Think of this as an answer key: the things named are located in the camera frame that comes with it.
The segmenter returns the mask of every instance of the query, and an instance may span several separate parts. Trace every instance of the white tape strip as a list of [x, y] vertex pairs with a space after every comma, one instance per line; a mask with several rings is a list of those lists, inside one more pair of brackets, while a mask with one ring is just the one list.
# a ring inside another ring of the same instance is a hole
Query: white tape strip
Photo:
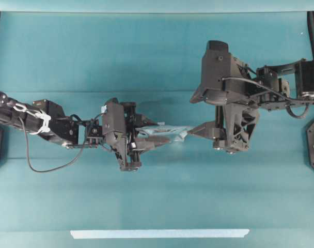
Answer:
[[74, 239], [244, 238], [249, 229], [75, 230]]

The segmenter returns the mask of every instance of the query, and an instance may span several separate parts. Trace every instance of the wire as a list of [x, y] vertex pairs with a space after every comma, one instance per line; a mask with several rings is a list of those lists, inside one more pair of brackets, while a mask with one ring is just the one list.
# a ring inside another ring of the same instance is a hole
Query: wire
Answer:
[[80, 117], [79, 117], [78, 115], [76, 115], [76, 114], [70, 115], [70, 119], [71, 119], [71, 120], [73, 120], [73, 117], [76, 118], [78, 121], [82, 121], [82, 120], [80, 119]]
[[275, 90], [270, 89], [267, 86], [261, 85], [261, 84], [259, 84], [258, 82], [254, 81], [254, 80], [244, 79], [244, 78], [241, 78], [241, 77], [234, 77], [234, 76], [223, 77], [221, 79], [222, 80], [238, 80], [238, 81], [251, 83], [251, 84], [259, 86], [259, 87], [261, 87], [263, 89], [266, 89], [266, 90], [268, 90], [268, 91], [270, 91], [270, 92], [272, 92], [272, 93], [278, 95], [279, 97], [282, 97], [282, 98], [284, 98], [284, 99], [286, 99], [288, 101], [295, 101], [295, 102], [301, 102], [301, 103], [313, 103], [314, 104], [314, 100], [303, 100], [303, 99], [298, 99], [298, 98], [290, 98], [290, 97], [282, 95], [281, 93], [279, 93], [279, 92], [277, 92]]
[[248, 65], [246, 65], [246, 66], [239, 66], [239, 67], [241, 67], [242, 69], [248, 70], [249, 72], [253, 73], [254, 75], [257, 75], [257, 73], [253, 69], [251, 69]]
[[[92, 121], [94, 122], [97, 118], [99, 118], [101, 115], [103, 115], [104, 113], [101, 113], [101, 114], [98, 114]], [[85, 132], [85, 138], [84, 138], [84, 142], [82, 144], [82, 147], [80, 149], [80, 151], [78, 152], [78, 154], [74, 157], [74, 159], [72, 159], [69, 163], [66, 163], [62, 166], [59, 166], [59, 167], [56, 167], [56, 168], [53, 168], [53, 169], [47, 169], [47, 170], [37, 170], [37, 169], [34, 169], [31, 165], [31, 162], [30, 162], [30, 158], [29, 158], [29, 146], [28, 146], [28, 136], [27, 136], [27, 133], [26, 133], [26, 129], [25, 129], [25, 123], [23, 121], [23, 119], [21, 117], [19, 117], [19, 121], [22, 123], [22, 128], [23, 128], [23, 131], [24, 131], [24, 135], [25, 135], [25, 141], [26, 141], [26, 159], [27, 159], [27, 164], [29, 166], [29, 168], [31, 170], [33, 170], [34, 172], [37, 172], [37, 173], [47, 173], [47, 172], [53, 172], [53, 171], [56, 171], [58, 169], [62, 169], [64, 167], [67, 167], [69, 165], [72, 165], [74, 164], [78, 158], [81, 156], [81, 154], [83, 153], [83, 150], [84, 150], [84, 146], [85, 146], [85, 143], [86, 143], [86, 139], [87, 139], [87, 134], [90, 132], [90, 129], [91, 129], [91, 126], [88, 127], [88, 131]]]
[[294, 114], [293, 111], [291, 110], [290, 105], [286, 105], [286, 110], [287, 110], [288, 114], [289, 114], [290, 116], [292, 116], [293, 118], [296, 118], [296, 119], [303, 119], [303, 118], [306, 117], [306, 115], [307, 115], [307, 113], [308, 113], [308, 107], [309, 107], [309, 104], [307, 103], [307, 104], [306, 104], [306, 107], [305, 107], [305, 109], [304, 109], [304, 111], [303, 111], [303, 113], [302, 113], [301, 115], [296, 115], [296, 114]]

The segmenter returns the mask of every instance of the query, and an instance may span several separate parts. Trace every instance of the teal backdrop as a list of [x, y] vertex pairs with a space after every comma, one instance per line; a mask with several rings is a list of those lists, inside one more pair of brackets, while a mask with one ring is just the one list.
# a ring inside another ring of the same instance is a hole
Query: teal backdrop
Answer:
[[[95, 116], [111, 97], [169, 125], [214, 119], [190, 104], [208, 40], [256, 68], [312, 59], [305, 12], [69, 14], [3, 12], [0, 90], [47, 98], [67, 115]], [[291, 81], [294, 93], [294, 81]], [[248, 152], [229, 155], [188, 137], [142, 155], [136, 173], [87, 149], [74, 165], [32, 172], [24, 135], [5, 128], [0, 164], [0, 247], [314, 247], [314, 170], [304, 120], [260, 111]], [[30, 136], [36, 168], [77, 151]], [[247, 228], [245, 238], [74, 240], [83, 229]]]
[[312, 11], [314, 0], [0, 0], [0, 11], [71, 13], [238, 13]]

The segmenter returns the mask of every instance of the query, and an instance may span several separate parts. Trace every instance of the white cable tie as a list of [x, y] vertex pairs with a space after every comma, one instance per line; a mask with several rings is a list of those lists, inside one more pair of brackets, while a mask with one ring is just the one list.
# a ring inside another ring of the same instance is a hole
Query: white cable tie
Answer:
[[27, 111], [27, 107], [21, 103], [16, 103], [16, 105], [13, 107], [13, 109], [18, 111], [18, 112], [23, 112], [23, 113], [25, 113]]
[[102, 106], [101, 107], [101, 114], [106, 113], [106, 110], [107, 110], [106, 105]]
[[43, 122], [42, 122], [42, 126], [40, 127], [40, 129], [35, 132], [35, 133], [31, 133], [31, 135], [36, 135], [36, 134], [39, 134], [39, 133], [48, 133], [50, 132], [50, 128], [49, 128], [49, 121], [51, 120], [51, 117], [50, 115], [47, 115], [44, 111], [40, 110], [41, 112], [37, 112], [35, 114], [35, 116], [38, 118], [38, 119], [42, 119]]

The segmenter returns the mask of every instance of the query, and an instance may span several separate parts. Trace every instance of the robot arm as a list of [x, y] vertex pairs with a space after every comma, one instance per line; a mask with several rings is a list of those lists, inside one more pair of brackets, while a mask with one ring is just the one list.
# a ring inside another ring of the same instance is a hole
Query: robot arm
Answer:
[[[25, 129], [30, 134], [37, 134], [46, 141], [66, 148], [80, 148], [79, 154], [84, 148], [102, 146], [107, 149], [104, 145], [108, 144], [111, 148], [109, 151], [116, 155], [121, 171], [136, 171], [141, 167], [140, 155], [143, 152], [167, 144], [170, 140], [163, 136], [138, 137], [136, 128], [158, 124], [137, 114], [135, 107], [134, 102], [119, 103], [112, 98], [106, 102], [103, 113], [94, 119], [82, 121], [76, 115], [66, 116], [62, 107], [52, 101], [44, 99], [29, 105], [0, 92], [0, 124]], [[82, 144], [78, 143], [79, 126], [85, 127]]]
[[[289, 82], [282, 75], [295, 74], [297, 98], [290, 98]], [[228, 52], [228, 44], [209, 41], [202, 59], [201, 83], [190, 102], [215, 105], [215, 121], [205, 122], [189, 134], [213, 140], [213, 147], [228, 153], [247, 151], [259, 120], [258, 109], [286, 109], [294, 118], [304, 118], [314, 104], [314, 60], [282, 66], [264, 66], [253, 71]], [[293, 107], [305, 106], [301, 115]]]

